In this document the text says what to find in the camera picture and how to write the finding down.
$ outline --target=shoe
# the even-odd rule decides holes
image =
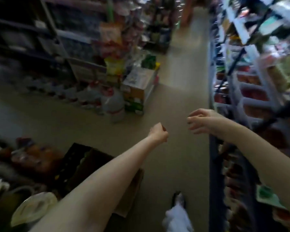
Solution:
[[[180,191],[176,191],[172,198],[172,207],[180,204],[184,209],[186,209],[186,198]]]

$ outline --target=white pants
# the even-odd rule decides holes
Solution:
[[[180,204],[166,211],[162,225],[167,232],[193,232],[188,214]]]

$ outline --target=beige floor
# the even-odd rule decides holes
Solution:
[[[208,230],[208,137],[187,130],[187,114],[208,107],[208,17],[196,9],[190,28],[180,29],[162,63],[160,85],[143,117],[127,114],[110,124],[90,111],[34,95],[0,91],[0,135],[13,142],[29,136],[66,152],[73,142],[116,156],[144,138],[150,127],[162,122],[170,133],[143,168],[140,192],[126,219],[112,216],[106,231],[163,231],[161,220],[176,190],[187,196],[187,211],[196,231]]]

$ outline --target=store aisle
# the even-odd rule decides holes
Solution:
[[[11,142],[32,137],[66,152],[73,142],[116,156],[144,138],[152,125],[162,122],[170,133],[143,168],[140,192],[128,218],[112,216],[106,231],[163,231],[161,221],[174,191],[187,195],[188,213],[196,231],[208,230],[208,136],[194,136],[186,117],[208,107],[208,17],[196,9],[190,28],[174,34],[161,62],[160,85],[151,95],[143,117],[127,114],[119,124],[69,104],[39,96],[0,91],[0,135]]]

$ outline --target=display rack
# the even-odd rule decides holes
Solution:
[[[271,109],[274,111],[274,115],[268,120],[264,120],[263,122],[258,123],[258,125],[253,126],[253,131],[261,132],[276,123],[280,127],[282,127],[282,132],[286,137],[286,140],[290,147],[290,124],[284,119],[290,117],[290,101],[286,102],[282,96],[282,93],[279,93],[268,75],[267,71],[264,69],[262,65],[260,65],[260,61],[258,58],[260,54],[257,50],[257,47],[254,44],[251,44],[251,39],[254,34],[257,32],[260,25],[266,18],[266,15],[270,11],[274,11],[276,14],[280,15],[282,18],[286,19],[290,22],[290,2],[281,1],[275,3],[276,0],[260,0],[267,6],[267,11],[265,12],[263,18],[257,24],[257,28],[253,31],[252,34],[248,33],[244,22],[237,16],[238,13],[232,10],[229,6],[229,0],[221,0],[221,11],[218,9],[218,17],[214,16],[213,19],[210,20],[210,23],[214,25],[215,19],[221,19],[222,13],[225,11],[225,18],[229,20],[230,25],[234,26],[241,42],[243,44],[242,50],[239,52],[236,59],[234,59],[233,63],[227,67],[226,66],[226,50],[225,50],[225,41],[228,38],[228,34],[230,32],[230,28],[224,32],[222,26],[219,24],[216,28],[211,27],[210,30],[210,63],[209,63],[209,80],[210,80],[210,107],[217,109],[217,105],[214,101],[214,95],[220,92],[220,88],[225,82],[228,82],[229,87],[229,97],[231,104],[228,107],[234,115],[234,119],[236,122],[240,122],[241,119],[239,117],[241,114],[238,113],[237,102],[234,99],[234,90],[237,85],[233,84],[233,72],[235,70],[236,65],[242,58],[242,56],[246,53],[252,65],[255,68],[256,74],[258,75],[260,82],[266,91],[266,94],[269,98],[269,103]],[[221,48],[223,52],[223,58],[225,61],[225,77],[220,82],[218,89],[213,89],[213,85],[216,84],[216,67],[215,67],[215,46],[220,42]],[[257,202],[256,200],[256,184],[260,183],[258,174],[253,166],[249,163],[249,161],[236,149],[235,146],[230,145],[226,151],[221,154],[218,154],[218,146],[222,144],[221,140],[210,136],[210,213],[209,213],[209,231],[217,232],[217,231],[228,231],[228,227],[226,226],[226,213],[227,207],[224,204],[224,175],[221,173],[221,169],[224,163],[224,158],[230,153],[236,153],[238,155],[237,162],[240,166],[243,167],[243,182],[245,188],[247,189],[247,194],[244,194],[242,198],[242,202],[247,206],[248,215],[251,219],[251,227],[246,228],[246,231],[287,231],[287,229],[282,226],[282,224],[274,221],[272,218],[272,208],[269,205],[262,204]]]

